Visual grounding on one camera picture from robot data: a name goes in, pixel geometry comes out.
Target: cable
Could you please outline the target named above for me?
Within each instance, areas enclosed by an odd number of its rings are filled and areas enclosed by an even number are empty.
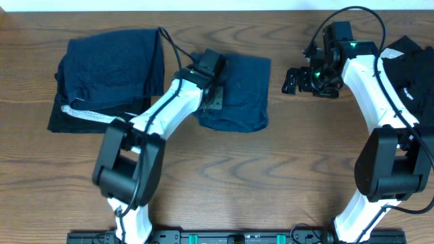
[[[180,50],[182,53],[186,54],[188,57],[190,57],[193,62],[195,61],[193,59],[193,57],[191,57],[190,55],[188,55],[184,50],[180,49],[177,45],[175,45],[175,43],[173,42],[172,38],[170,37],[169,33],[167,30],[165,30],[163,27],[159,27],[158,31],[160,33],[160,35],[162,35],[167,41],[169,41],[170,45],[173,47],[174,52],[175,52],[175,56],[176,56],[176,60],[178,62],[178,68],[179,68],[179,85],[178,85],[178,89],[174,92],[174,94],[167,99],[150,117],[148,122],[146,123],[146,126],[144,128],[143,134],[147,135],[148,131],[149,131],[149,127],[152,125],[154,119],[157,117],[157,115],[175,98],[178,96],[179,92],[181,91],[181,87],[182,87],[182,63],[181,63],[181,58],[179,56],[178,50]],[[146,140],[142,141],[141,144],[141,149],[143,150],[144,147],[146,146]],[[140,182],[142,180],[142,169],[143,169],[143,158],[144,158],[144,151],[140,152],[140,156],[139,156],[139,160],[137,162],[138,165],[138,175],[137,175],[137,180],[136,183],[134,185],[134,191],[133,191],[133,195],[131,198],[130,203],[128,204],[127,208],[122,211],[121,207],[118,207],[115,210],[115,215],[119,218],[119,221],[121,223],[121,229],[122,229],[122,240],[121,243],[124,244],[125,243],[125,227],[123,225],[123,217],[126,216],[128,214],[128,212],[130,212],[130,210],[132,209],[132,207],[134,205],[137,205],[137,194],[138,194],[138,189],[140,188]]]
[[[384,47],[384,41],[386,39],[386,27],[384,25],[384,22],[382,21],[381,17],[373,10],[368,9],[366,7],[361,7],[361,6],[351,6],[351,7],[345,7],[341,10],[338,10],[337,12],[334,12],[332,15],[330,15],[328,18],[326,18],[323,23],[321,24],[321,26],[318,28],[318,30],[315,32],[315,34],[313,35],[313,38],[311,40],[311,42],[309,43],[309,46],[306,48],[307,51],[309,51],[309,49],[313,46],[313,43],[315,41],[316,36],[318,35],[318,33],[320,32],[320,30],[322,29],[322,27],[324,26],[324,24],[330,20],[331,18],[333,18],[335,15],[343,12],[343,11],[347,11],[349,9],[362,9],[365,10],[369,13],[371,13],[372,15],[374,15],[376,17],[376,19],[380,22],[381,25],[381,29],[382,29],[382,39],[381,39],[381,44],[380,47],[378,48],[378,51],[375,55],[375,59],[374,59],[374,74],[376,77],[376,80],[378,82],[378,85],[381,88],[381,91],[383,92],[384,96],[387,99],[387,102],[391,105],[393,111],[395,112],[396,116],[399,118],[399,120],[401,120],[401,122],[407,127],[407,129],[410,131],[411,135],[413,136],[413,138],[417,141],[417,143],[419,143],[419,146],[424,150],[424,152],[427,154],[428,160],[431,163],[431,166],[434,170],[434,157],[433,154],[431,153],[431,151],[429,150],[428,146],[425,144],[425,142],[423,141],[423,139],[418,135],[418,133],[416,132],[416,130],[406,121],[406,119],[402,116],[401,111],[399,111],[399,109],[396,107],[395,103],[393,103],[392,98],[390,97],[390,95],[387,93],[386,88],[384,87],[381,78],[380,78],[380,73],[378,72],[378,59],[380,58],[381,55],[381,50]],[[397,211],[401,211],[404,212],[406,214],[425,214],[428,211],[432,210],[432,208],[434,207],[434,197],[431,200],[431,202],[423,209],[421,210],[410,210],[410,209],[405,209],[402,207],[397,207],[397,206],[392,206],[392,205],[384,205],[381,207],[380,211],[375,215],[375,217],[371,220],[371,222],[368,224],[368,226],[362,230],[361,234],[359,235],[359,237],[357,238],[355,244],[358,244],[361,240],[361,238],[364,236],[364,234],[366,234],[366,232],[375,224],[375,222],[377,221],[377,219],[379,219],[379,217],[381,217],[382,213],[386,211],[386,209],[390,208],[390,209],[395,209]]]
[[[313,244],[319,244],[319,243],[321,243],[321,237],[319,237],[318,234],[317,234],[317,233],[312,229],[312,226],[310,226],[310,225],[308,225],[308,224],[305,224],[305,223],[299,223],[299,224],[296,224],[294,227],[292,227],[292,229],[291,229],[291,231],[290,231],[290,238],[291,238],[295,243],[297,243],[297,244],[301,244],[299,241],[297,241],[297,240],[294,238],[294,236],[293,236],[293,232],[294,232],[294,230],[295,230],[298,226],[302,226],[302,225],[311,228],[313,235],[315,235],[315,237],[317,237],[317,238],[319,239],[318,242],[313,243]]]

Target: wooden table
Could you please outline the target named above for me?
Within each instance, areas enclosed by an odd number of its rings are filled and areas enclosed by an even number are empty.
[[[271,58],[269,126],[236,134],[200,127],[190,116],[167,143],[151,203],[154,223],[185,229],[321,226],[355,191],[353,166],[368,138],[360,109],[344,88],[336,100],[280,92],[286,70],[306,65],[301,50],[331,12],[8,13],[0,32],[0,242],[65,243],[70,230],[114,227],[91,174],[102,135],[46,130],[53,74],[69,39],[165,26],[188,52],[210,47]],[[387,43],[409,35],[432,45],[434,12],[379,12]],[[347,12],[356,39],[380,40],[376,19]],[[167,89],[176,59],[165,48]],[[404,207],[420,209],[434,181]],[[410,243],[432,243],[434,215],[391,211],[380,223],[403,228]]]

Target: dark blue cloth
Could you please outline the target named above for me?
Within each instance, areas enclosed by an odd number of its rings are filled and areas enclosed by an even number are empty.
[[[69,41],[59,64],[61,101],[96,110],[163,95],[164,60],[157,29],[119,30]]]
[[[268,125],[271,60],[225,54],[222,110],[198,110],[199,124],[219,131],[253,132]],[[193,54],[196,60],[201,55]]]

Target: folded cloth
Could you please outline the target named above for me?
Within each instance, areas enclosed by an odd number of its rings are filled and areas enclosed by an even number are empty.
[[[271,61],[225,54],[221,110],[198,110],[199,124],[219,131],[253,132],[268,125],[267,106]],[[193,54],[196,60],[201,55]]]
[[[70,40],[55,78],[48,129],[104,133],[111,117],[143,113],[151,96],[163,95],[160,35],[157,29],[120,30]]]
[[[382,59],[399,99],[421,125],[434,125],[434,49],[423,50],[407,36],[387,48],[403,53]]]

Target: green clip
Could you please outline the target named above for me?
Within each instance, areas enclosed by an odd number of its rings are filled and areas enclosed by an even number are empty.
[[[277,244],[286,244],[286,236],[277,235]]]
[[[198,244],[199,237],[197,235],[189,235],[189,244]]]

